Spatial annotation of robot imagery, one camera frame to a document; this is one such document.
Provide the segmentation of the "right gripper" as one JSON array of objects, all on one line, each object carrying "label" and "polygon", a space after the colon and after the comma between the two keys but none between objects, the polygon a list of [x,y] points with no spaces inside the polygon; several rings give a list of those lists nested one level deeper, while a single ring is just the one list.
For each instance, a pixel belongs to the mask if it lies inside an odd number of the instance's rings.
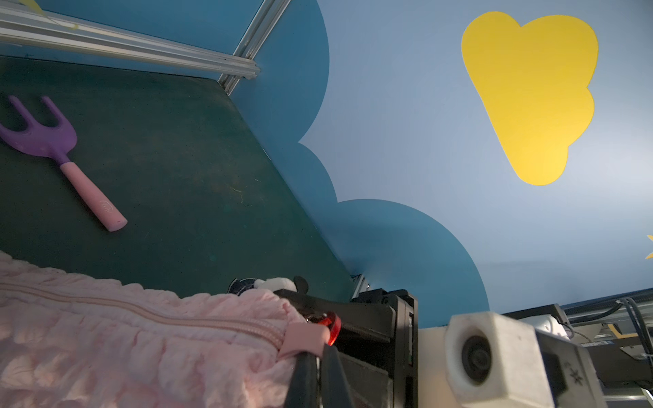
[{"label": "right gripper", "polygon": [[[418,406],[418,301],[406,290],[360,294],[355,303],[338,303],[289,290],[275,291],[304,317],[333,312],[349,331],[366,334],[351,345],[351,356],[326,345],[321,358],[320,392],[324,408]],[[284,408],[318,408],[319,358],[296,358]]]}]

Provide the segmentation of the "white plush cat keychain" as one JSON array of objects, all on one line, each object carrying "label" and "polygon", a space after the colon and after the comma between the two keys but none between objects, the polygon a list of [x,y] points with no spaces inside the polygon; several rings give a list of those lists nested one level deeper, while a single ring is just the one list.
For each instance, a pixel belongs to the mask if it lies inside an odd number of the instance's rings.
[{"label": "white plush cat keychain", "polygon": [[291,292],[306,294],[309,291],[309,283],[301,276],[296,276],[293,279],[275,277],[267,280],[243,278],[233,280],[229,285],[227,292],[240,296],[243,292],[251,289],[265,289],[272,292],[288,290]]}]

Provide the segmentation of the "pink fluffy zipper bag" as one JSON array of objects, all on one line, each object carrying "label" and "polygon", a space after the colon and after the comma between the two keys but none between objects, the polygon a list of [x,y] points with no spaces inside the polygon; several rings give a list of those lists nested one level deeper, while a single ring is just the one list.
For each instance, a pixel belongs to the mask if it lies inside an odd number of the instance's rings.
[{"label": "pink fluffy zipper bag", "polygon": [[329,340],[266,289],[182,299],[1,256],[4,407],[280,407]]}]

